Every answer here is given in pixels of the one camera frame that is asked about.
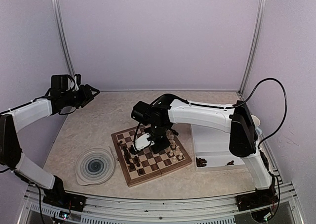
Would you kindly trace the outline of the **dark chess piece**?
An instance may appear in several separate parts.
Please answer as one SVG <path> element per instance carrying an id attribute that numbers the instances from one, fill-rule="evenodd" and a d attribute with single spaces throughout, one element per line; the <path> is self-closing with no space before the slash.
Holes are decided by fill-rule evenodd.
<path id="1" fill-rule="evenodd" d="M 128 152 L 128 149 L 126 146 L 123 146 L 122 149 L 123 149 L 124 153 Z"/>

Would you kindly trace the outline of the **wooden chess board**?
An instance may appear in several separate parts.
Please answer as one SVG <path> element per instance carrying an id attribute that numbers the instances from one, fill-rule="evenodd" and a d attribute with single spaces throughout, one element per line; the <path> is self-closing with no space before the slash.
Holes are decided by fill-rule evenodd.
<path id="1" fill-rule="evenodd" d="M 172 164 L 167 156 L 166 149 L 162 150 L 161 152 L 154 154 L 150 147 L 145 148 L 138 154 L 132 154 L 130 152 L 130 147 L 133 144 L 133 138 L 135 135 L 136 128 L 129 128 L 120 132 L 116 132 L 111 134 L 113 144 L 117 153 L 118 161 L 120 163 L 120 167 L 122 169 L 125 181 L 128 187 L 133 187 L 140 185 L 142 183 L 157 179 L 161 176 L 167 175 L 172 173 L 176 170 L 184 168 L 192 163 L 192 159 L 190 155 L 187 153 L 183 145 L 181 144 L 181 150 L 184 153 L 185 160 Z M 130 169 L 130 164 L 126 163 L 125 154 L 122 147 L 126 146 L 128 152 L 131 155 L 131 163 L 135 165 L 135 170 Z M 140 162 L 140 167 L 136 166 L 134 161 L 134 157 L 138 157 L 138 162 Z M 139 175 L 138 170 L 143 169 L 144 174 Z"/>

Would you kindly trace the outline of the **dark piece back rank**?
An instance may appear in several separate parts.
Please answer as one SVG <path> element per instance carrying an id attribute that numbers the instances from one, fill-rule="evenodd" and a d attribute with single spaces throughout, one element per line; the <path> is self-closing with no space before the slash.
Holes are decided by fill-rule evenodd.
<path id="1" fill-rule="evenodd" d="M 135 165 L 133 163 L 131 163 L 129 167 L 132 171 L 135 170 Z"/>

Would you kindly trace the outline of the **white plastic tray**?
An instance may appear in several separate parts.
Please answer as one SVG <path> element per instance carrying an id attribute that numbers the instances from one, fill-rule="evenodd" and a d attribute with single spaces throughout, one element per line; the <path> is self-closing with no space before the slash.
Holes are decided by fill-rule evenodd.
<path id="1" fill-rule="evenodd" d="M 195 158 L 204 158 L 207 161 L 205 167 L 198 168 L 197 172 L 220 171 L 245 168 L 244 162 L 229 151 L 230 134 L 208 127 L 191 125 Z M 234 160 L 235 164 L 226 166 Z"/>

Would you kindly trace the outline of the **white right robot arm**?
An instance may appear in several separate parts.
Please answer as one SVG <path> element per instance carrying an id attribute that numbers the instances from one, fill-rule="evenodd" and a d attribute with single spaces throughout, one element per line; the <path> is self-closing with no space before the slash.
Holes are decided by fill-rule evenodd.
<path id="1" fill-rule="evenodd" d="M 174 94 L 163 94 L 152 103 L 139 101 L 133 106 L 131 118 L 147 126 L 144 135 L 135 137 L 133 150 L 139 152 L 151 147 L 158 153 L 171 145 L 171 135 L 177 135 L 174 124 L 189 124 L 202 129 L 206 139 L 217 132 L 229 135 L 229 151 L 240 158 L 254 180 L 256 191 L 252 201 L 263 206 L 272 197 L 275 178 L 260 149 L 255 123 L 244 101 L 235 104 L 207 104 L 182 99 Z"/>

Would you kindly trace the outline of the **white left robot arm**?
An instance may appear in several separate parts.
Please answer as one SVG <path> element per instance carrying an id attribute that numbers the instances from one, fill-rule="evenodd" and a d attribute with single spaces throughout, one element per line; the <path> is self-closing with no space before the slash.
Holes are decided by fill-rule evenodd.
<path id="1" fill-rule="evenodd" d="M 51 76 L 50 87 L 44 95 L 31 101 L 9 108 L 0 114 L 0 163 L 6 166 L 26 182 L 34 183 L 43 189 L 51 190 L 50 199 L 63 207 L 69 202 L 69 195 L 61 188 L 55 187 L 57 178 L 45 171 L 38 164 L 39 159 L 32 160 L 34 151 L 41 155 L 38 141 L 44 144 L 52 138 L 45 138 L 47 129 L 44 119 L 53 121 L 53 116 L 65 116 L 85 107 L 98 94 L 99 89 L 81 83 L 81 75 L 62 74 Z"/>

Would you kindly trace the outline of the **white chess pieces row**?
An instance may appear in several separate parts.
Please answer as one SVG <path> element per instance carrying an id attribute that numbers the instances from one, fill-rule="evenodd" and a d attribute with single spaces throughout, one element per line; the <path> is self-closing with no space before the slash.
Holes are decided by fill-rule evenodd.
<path id="1" fill-rule="evenodd" d="M 177 140 L 177 136 L 170 130 L 166 132 L 166 137 L 169 141 L 169 146 L 166 149 L 167 156 L 172 164 L 185 160 L 184 153 L 181 150 L 181 144 Z"/>

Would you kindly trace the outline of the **collapsible silicone bowl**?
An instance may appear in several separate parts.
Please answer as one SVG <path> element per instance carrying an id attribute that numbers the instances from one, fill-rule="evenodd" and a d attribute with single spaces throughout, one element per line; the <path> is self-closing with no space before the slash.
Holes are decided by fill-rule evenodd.
<path id="1" fill-rule="evenodd" d="M 75 174 L 79 185 L 99 185 L 114 173 L 115 159 L 109 146 L 92 148 L 82 153 L 75 163 Z"/>

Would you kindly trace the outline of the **light blue mug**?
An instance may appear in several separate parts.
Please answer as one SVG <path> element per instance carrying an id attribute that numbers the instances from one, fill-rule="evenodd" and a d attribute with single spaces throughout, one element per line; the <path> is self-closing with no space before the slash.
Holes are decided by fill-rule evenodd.
<path id="1" fill-rule="evenodd" d="M 260 119 L 257 116 L 255 116 L 255 115 L 251 115 L 251 117 L 252 117 L 252 120 L 254 122 L 255 131 L 256 131 L 257 135 L 261 136 L 262 135 L 262 130 L 259 128 L 259 126 L 261 124 Z"/>

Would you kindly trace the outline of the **left aluminium frame post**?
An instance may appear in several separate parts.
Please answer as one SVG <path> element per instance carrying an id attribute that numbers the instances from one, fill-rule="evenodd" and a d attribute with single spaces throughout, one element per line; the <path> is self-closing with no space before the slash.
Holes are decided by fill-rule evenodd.
<path id="1" fill-rule="evenodd" d="M 72 64 L 70 51 L 69 51 L 69 47 L 66 40 L 66 34 L 65 34 L 64 26 L 63 26 L 60 3 L 59 3 L 59 0 L 51 0 L 51 2 L 52 2 L 54 17 L 55 17 L 55 21 L 57 25 L 57 32 L 58 32 L 58 36 L 59 36 L 59 40 L 61 44 L 61 49 L 62 49 L 64 59 L 66 62 L 66 68 L 67 68 L 68 74 L 72 76 L 73 78 L 75 78 L 76 73 Z"/>

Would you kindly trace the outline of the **aluminium frame post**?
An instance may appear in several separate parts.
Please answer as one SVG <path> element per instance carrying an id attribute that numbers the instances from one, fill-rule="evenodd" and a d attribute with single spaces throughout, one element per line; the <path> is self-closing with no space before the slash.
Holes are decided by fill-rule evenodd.
<path id="1" fill-rule="evenodd" d="M 66 34 L 65 34 L 64 26 L 63 26 L 60 3 L 59 3 L 59 0 L 51 0 L 51 2 L 52 2 L 54 17 L 55 17 L 55 21 L 57 25 L 57 32 L 58 32 L 58 36 L 59 36 L 59 40 L 61 44 L 61 49 L 62 49 L 64 59 L 66 62 L 66 68 L 67 68 L 68 74 L 72 76 L 73 78 L 75 78 L 76 73 L 72 64 L 70 51 L 69 51 L 69 47 L 66 40 Z"/>
<path id="2" fill-rule="evenodd" d="M 254 32 L 253 32 L 253 36 L 252 36 L 252 40 L 251 40 L 251 44 L 250 44 L 249 54 L 248 54 L 247 61 L 246 61 L 246 68 L 245 68 L 245 71 L 244 71 L 244 74 L 243 74 L 243 77 L 241 80 L 241 84 L 240 84 L 240 87 L 238 90 L 238 94 L 240 96 L 243 96 L 245 89 L 246 89 L 246 86 L 247 86 L 247 83 L 248 83 L 249 78 L 250 78 L 250 73 L 251 73 L 251 70 L 253 67 L 255 54 L 256 54 L 259 38 L 260 38 L 261 28 L 262 28 L 262 24 L 263 24 L 264 13 L 265 13 L 265 8 L 266 8 L 266 1 L 267 0 L 259 0 L 259 3 L 258 3 Z"/>

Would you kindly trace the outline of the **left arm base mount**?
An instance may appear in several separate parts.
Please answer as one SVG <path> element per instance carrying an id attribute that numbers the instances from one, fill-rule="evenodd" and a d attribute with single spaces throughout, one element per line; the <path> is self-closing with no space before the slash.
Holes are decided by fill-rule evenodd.
<path id="1" fill-rule="evenodd" d="M 43 202 L 70 211 L 82 212 L 86 203 L 86 197 L 66 192 L 63 181 L 57 176 L 54 177 L 53 188 L 44 189 Z"/>

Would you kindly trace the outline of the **front aluminium rail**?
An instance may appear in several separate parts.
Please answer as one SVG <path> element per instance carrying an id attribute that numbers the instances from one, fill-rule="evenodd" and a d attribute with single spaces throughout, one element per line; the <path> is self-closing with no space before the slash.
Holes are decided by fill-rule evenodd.
<path id="1" fill-rule="evenodd" d="M 38 190 L 28 186 L 22 200 L 18 224 L 251 224 L 253 216 L 273 205 L 241 211 L 237 195 L 194 199 L 131 199 L 85 195 L 82 211 L 39 202 Z"/>

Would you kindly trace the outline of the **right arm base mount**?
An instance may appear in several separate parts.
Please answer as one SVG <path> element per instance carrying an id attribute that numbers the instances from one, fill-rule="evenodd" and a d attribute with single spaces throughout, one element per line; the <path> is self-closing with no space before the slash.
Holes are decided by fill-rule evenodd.
<path id="1" fill-rule="evenodd" d="M 253 193 L 238 195 L 236 202 L 240 212 L 261 208 L 250 213 L 253 220 L 261 224 L 271 220 L 279 208 L 279 197 L 274 188 L 265 190 L 256 189 Z"/>

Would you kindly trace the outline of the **right aluminium frame post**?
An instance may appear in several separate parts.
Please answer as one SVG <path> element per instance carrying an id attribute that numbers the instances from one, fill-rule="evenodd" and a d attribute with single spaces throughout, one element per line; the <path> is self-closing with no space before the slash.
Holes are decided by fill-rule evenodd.
<path id="1" fill-rule="evenodd" d="M 250 73 L 251 73 L 251 70 L 253 67 L 255 54 L 256 54 L 259 38 L 260 38 L 261 28 L 262 28 L 262 24 L 263 24 L 264 13 L 265 13 L 265 8 L 266 8 L 266 1 L 267 0 L 259 0 L 259 3 L 258 3 L 254 32 L 253 32 L 253 36 L 252 36 L 252 40 L 251 40 L 251 44 L 250 44 L 249 54 L 248 54 L 247 61 L 246 61 L 246 68 L 245 68 L 245 71 L 244 71 L 244 74 L 243 74 L 243 77 L 241 80 L 241 84 L 240 84 L 240 87 L 238 90 L 238 94 L 240 96 L 243 96 L 245 89 L 246 89 L 246 86 L 247 86 L 247 83 L 248 83 L 249 78 L 250 78 Z"/>

